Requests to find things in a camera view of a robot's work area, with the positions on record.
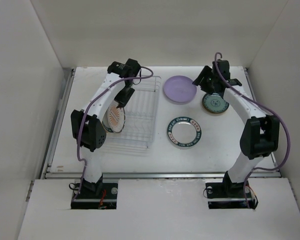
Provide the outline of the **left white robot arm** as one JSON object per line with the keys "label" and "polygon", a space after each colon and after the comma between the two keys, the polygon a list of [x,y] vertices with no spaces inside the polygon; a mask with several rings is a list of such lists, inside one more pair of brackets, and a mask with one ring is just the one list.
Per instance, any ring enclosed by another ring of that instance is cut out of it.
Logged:
{"label": "left white robot arm", "polygon": [[107,133],[102,125],[104,115],[112,102],[118,107],[125,107],[134,93],[133,81],[143,79],[140,75],[141,65],[137,60],[129,58],[126,63],[114,61],[108,68],[101,86],[98,88],[85,109],[73,110],[70,115],[72,136],[76,140],[76,157],[83,163],[83,171],[79,187],[73,191],[75,200],[84,187],[90,198],[101,195],[102,186],[97,183],[102,173],[93,173],[91,180],[85,180],[88,161],[81,157],[81,147],[91,152],[99,149],[105,142]]}

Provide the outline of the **blue floral green plate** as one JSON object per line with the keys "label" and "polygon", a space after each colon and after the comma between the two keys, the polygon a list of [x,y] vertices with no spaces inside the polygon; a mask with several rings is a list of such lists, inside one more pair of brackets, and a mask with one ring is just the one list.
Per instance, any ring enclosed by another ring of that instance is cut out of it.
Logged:
{"label": "blue floral green plate", "polygon": [[203,96],[201,103],[204,109],[212,114],[222,114],[229,108],[229,103],[216,93],[206,93]]}

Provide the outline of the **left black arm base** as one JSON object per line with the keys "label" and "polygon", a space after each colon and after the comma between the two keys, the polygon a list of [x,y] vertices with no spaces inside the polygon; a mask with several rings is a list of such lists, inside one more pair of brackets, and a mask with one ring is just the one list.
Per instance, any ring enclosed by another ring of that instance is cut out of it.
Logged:
{"label": "left black arm base", "polygon": [[68,186],[72,190],[70,207],[72,210],[115,210],[119,191],[118,182],[88,182],[85,179],[80,188],[80,182],[72,182]]}

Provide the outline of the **lavender purple plate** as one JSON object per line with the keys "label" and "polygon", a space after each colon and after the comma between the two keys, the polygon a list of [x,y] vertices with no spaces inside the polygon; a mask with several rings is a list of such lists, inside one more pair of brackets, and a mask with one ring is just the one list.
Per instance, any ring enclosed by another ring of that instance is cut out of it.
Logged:
{"label": "lavender purple plate", "polygon": [[165,81],[163,91],[171,101],[178,104],[187,104],[195,98],[197,87],[193,84],[191,78],[175,75]]}

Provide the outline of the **white plate green text rim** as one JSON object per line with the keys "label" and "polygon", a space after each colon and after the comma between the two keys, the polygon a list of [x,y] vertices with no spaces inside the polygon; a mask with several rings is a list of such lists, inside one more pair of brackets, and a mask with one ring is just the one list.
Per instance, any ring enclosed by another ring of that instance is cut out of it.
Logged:
{"label": "white plate green text rim", "polygon": [[178,116],[172,119],[166,128],[170,142],[181,149],[194,147],[202,138],[202,128],[189,116]]}

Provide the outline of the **white plate orange sunburst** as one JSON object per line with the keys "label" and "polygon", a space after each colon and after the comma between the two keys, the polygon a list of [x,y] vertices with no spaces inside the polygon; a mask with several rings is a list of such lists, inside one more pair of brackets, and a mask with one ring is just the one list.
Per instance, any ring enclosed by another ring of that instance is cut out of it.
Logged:
{"label": "white plate orange sunburst", "polygon": [[107,121],[113,133],[121,133],[126,123],[125,109],[113,101],[107,109]]}

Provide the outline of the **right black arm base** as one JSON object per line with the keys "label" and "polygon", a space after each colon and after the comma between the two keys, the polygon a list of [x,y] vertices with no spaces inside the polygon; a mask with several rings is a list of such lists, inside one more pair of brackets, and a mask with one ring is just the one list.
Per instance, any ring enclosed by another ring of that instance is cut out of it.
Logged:
{"label": "right black arm base", "polygon": [[239,184],[238,188],[228,191],[222,182],[208,181],[205,183],[203,196],[207,198],[207,205],[210,210],[255,210],[259,204],[258,197],[248,184],[245,187]]}

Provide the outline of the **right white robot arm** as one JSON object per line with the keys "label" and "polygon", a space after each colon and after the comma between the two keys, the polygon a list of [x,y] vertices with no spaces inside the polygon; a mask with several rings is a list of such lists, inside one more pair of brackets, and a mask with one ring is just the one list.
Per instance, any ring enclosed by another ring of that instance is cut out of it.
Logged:
{"label": "right white robot arm", "polygon": [[265,157],[278,149],[280,121],[275,115],[266,114],[248,97],[242,83],[231,78],[227,60],[214,60],[212,67],[206,65],[193,84],[207,94],[219,95],[244,123],[239,141],[240,154],[224,174],[221,185],[226,198],[242,198],[247,176]]}

